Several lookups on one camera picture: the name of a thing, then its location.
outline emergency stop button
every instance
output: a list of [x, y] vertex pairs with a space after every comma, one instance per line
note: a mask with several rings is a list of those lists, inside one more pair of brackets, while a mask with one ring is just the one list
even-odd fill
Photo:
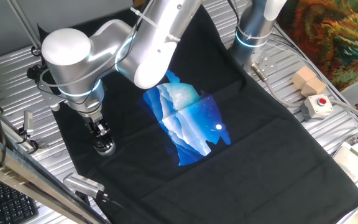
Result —
[[327, 101], [324, 98], [320, 98], [317, 100], [317, 104], [319, 104], [320, 106], [324, 106], [326, 103]]

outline wooden cube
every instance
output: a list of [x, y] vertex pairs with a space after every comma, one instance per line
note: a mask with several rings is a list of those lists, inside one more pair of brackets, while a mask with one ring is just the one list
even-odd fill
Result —
[[327, 85], [325, 83], [323, 83], [317, 77], [314, 77], [305, 83], [301, 94], [305, 97], [323, 94], [326, 87]]
[[296, 85], [296, 87], [298, 87], [299, 89], [303, 89], [305, 83], [315, 77], [316, 74], [312, 70], [310, 70], [310, 68], [305, 66], [295, 73], [291, 81]]

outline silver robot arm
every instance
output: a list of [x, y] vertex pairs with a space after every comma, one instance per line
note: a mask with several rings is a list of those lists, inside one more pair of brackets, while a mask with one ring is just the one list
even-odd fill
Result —
[[[150, 0], [140, 14], [143, 21], [138, 30], [111, 20], [89, 38], [75, 29], [56, 30], [45, 38], [42, 55], [56, 85], [46, 83], [41, 75], [41, 86], [57, 87], [68, 106], [84, 118], [100, 155], [111, 155], [116, 149], [101, 113], [101, 78], [117, 70], [139, 88], [155, 86], [201, 2]], [[58, 110], [58, 103], [50, 104], [51, 108]]]
[[286, 1], [252, 0], [242, 13], [230, 52], [246, 72], [251, 73], [251, 65], [261, 62], [263, 48]]

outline metal table surface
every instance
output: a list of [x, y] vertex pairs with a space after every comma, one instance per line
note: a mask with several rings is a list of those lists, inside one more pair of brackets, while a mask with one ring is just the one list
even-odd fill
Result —
[[[236, 4], [241, 14], [249, 1], [238, 0]], [[230, 44], [234, 39], [236, 18], [227, 1], [205, 0], [203, 5], [212, 17], [222, 42]], [[298, 69], [305, 66], [305, 63], [297, 55], [282, 49], [272, 46], [265, 49], [265, 53], [274, 60], [277, 70], [268, 74], [269, 79], [283, 99], [291, 102], [301, 101], [303, 96], [293, 86], [291, 77]], [[40, 63], [40, 59], [30, 53], [30, 47], [0, 57], [0, 106], [4, 109], [5, 118], [17, 128], [22, 126], [24, 110], [34, 112], [35, 133], [31, 139], [43, 139], [48, 143], [48, 148], [40, 149], [33, 157], [59, 180], [63, 180], [69, 173], [76, 172], [76, 169], [50, 108], [34, 81], [26, 76], [27, 69], [37, 63]], [[264, 83], [258, 82], [267, 90]], [[335, 151], [343, 141], [358, 132], [358, 123], [338, 105], [334, 106], [334, 112], [330, 117], [314, 123], [306, 123], [298, 108], [289, 110], [328, 153]], [[102, 214], [93, 200], [91, 204], [98, 213]], [[71, 222], [46, 206], [40, 203], [37, 205], [39, 216], [29, 223]]]

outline black t-shirt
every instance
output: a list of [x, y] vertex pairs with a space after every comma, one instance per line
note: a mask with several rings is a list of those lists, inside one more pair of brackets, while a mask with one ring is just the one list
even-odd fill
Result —
[[[55, 113], [78, 173], [102, 183], [132, 223], [335, 223], [358, 206], [355, 184], [236, 65], [203, 7], [168, 77], [150, 90], [119, 73], [103, 78], [111, 157], [93, 149], [76, 111]], [[98, 205], [128, 223], [119, 207]]]

